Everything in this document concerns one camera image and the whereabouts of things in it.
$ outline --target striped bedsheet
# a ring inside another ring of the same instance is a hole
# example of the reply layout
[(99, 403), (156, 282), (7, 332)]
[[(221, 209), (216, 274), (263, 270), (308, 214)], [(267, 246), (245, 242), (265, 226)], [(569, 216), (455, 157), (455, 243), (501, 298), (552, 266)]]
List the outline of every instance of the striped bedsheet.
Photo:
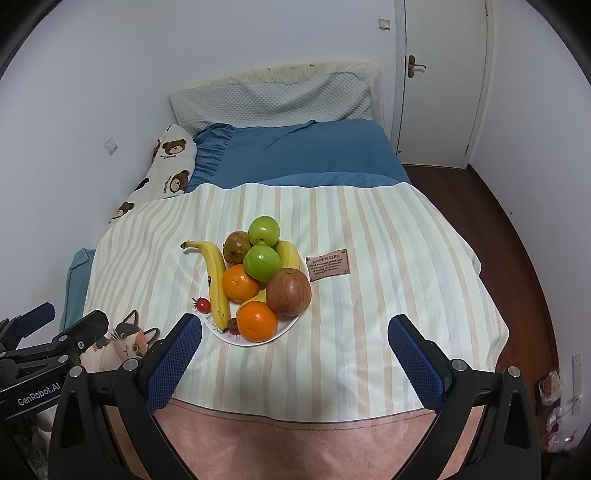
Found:
[(350, 275), (312, 283), (313, 299), (277, 340), (251, 348), (203, 340), (175, 392), (197, 406), (306, 422), (370, 419), (421, 404), (391, 352), (390, 318), (405, 313), (450, 358), (493, 370), (508, 329), (478, 277), (470, 246), (413, 186), (271, 187), (211, 184), (141, 205), (96, 249), (85, 313), (111, 327), (137, 309), (166, 335), (192, 310), (206, 265), (187, 239), (221, 246), (259, 215), (302, 256), (346, 248)]

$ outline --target white plate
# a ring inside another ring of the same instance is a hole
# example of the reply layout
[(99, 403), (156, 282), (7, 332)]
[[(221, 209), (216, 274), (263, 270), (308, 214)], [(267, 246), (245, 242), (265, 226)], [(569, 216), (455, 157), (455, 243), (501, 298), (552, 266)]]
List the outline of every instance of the white plate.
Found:
[[(301, 256), (301, 254), (299, 254), (299, 255), (300, 255), (300, 270), (304, 273), (306, 278), (308, 280), (310, 280), (310, 274), (308, 273), (306, 261), (304, 260), (304, 257)], [(209, 299), (209, 285), (207, 285), (208, 278), (209, 277), (206, 273), (202, 277), (201, 282), (199, 282), (199, 295), (202, 297), (205, 297), (207, 299)], [(232, 300), (230, 301), (230, 313), (232, 314), (232, 318), (234, 318), (236, 316), (236, 312), (238, 311), (239, 306), (240, 306), (239, 303), (235, 303)], [(242, 335), (232, 335), (231, 333), (228, 333), (228, 332), (226, 332), (226, 333), (221, 332), (216, 327), (216, 324), (213, 323), (213, 316), (211, 313), (209, 313), (206, 316), (205, 325), (207, 325), (207, 328), (209, 328), (209, 330), (216, 337), (223, 340), (224, 342), (230, 343), (232, 345), (238, 345), (238, 346), (255, 346), (255, 345), (264, 345), (265, 343), (272, 342), (277, 337), (280, 337), (281, 335), (283, 335), (287, 330), (289, 330), (292, 327), (292, 325), (296, 322), (296, 320), (298, 318), (299, 318), (299, 315), (297, 317), (288, 317), (286, 315), (279, 315), (277, 317), (277, 320), (278, 320), (277, 333), (272, 338), (269, 338), (268, 340), (266, 340), (264, 342), (251, 342), (250, 340), (245, 339)]]

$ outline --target wooden floor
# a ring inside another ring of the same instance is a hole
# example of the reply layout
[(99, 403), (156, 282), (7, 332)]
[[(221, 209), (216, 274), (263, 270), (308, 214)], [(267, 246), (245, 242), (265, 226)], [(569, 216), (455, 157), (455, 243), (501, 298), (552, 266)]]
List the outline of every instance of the wooden floor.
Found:
[[(470, 166), (467, 170), (405, 166), (413, 185), (472, 246), (480, 277), (509, 327), (497, 371), (520, 368), (532, 402), (535, 384), (558, 368), (554, 331), (538, 277), (507, 215)], [(548, 409), (537, 412), (543, 433)]]

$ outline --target blue gripper pad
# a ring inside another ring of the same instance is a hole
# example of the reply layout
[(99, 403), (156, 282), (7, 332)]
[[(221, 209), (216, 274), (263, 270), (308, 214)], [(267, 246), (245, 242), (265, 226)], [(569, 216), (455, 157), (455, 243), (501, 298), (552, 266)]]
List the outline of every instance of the blue gripper pad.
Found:
[(173, 396), (174, 390), (201, 343), (201, 328), (201, 322), (193, 316), (148, 377), (144, 402), (150, 414), (159, 408), (164, 408)]
[(19, 337), (28, 337), (42, 326), (48, 324), (56, 316), (56, 310), (51, 303), (45, 302), (31, 310), (17, 320), (16, 333)]
[(388, 325), (388, 343), (402, 365), (423, 407), (441, 412), (445, 404), (443, 379), (427, 355), (401, 323), (394, 317)]

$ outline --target blue pillowcase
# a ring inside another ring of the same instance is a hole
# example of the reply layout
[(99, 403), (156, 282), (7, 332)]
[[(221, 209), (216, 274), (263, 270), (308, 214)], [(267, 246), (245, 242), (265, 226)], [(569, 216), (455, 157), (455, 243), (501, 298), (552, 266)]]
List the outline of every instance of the blue pillowcase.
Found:
[(368, 120), (273, 128), (214, 124), (193, 138), (197, 158), (186, 192), (202, 183), (228, 189), (327, 172), (373, 174), (410, 183), (384, 131)]
[(90, 270), (95, 259), (95, 250), (83, 248), (76, 252), (66, 277), (66, 299), (61, 316), (60, 332), (82, 318), (86, 292), (90, 282)]

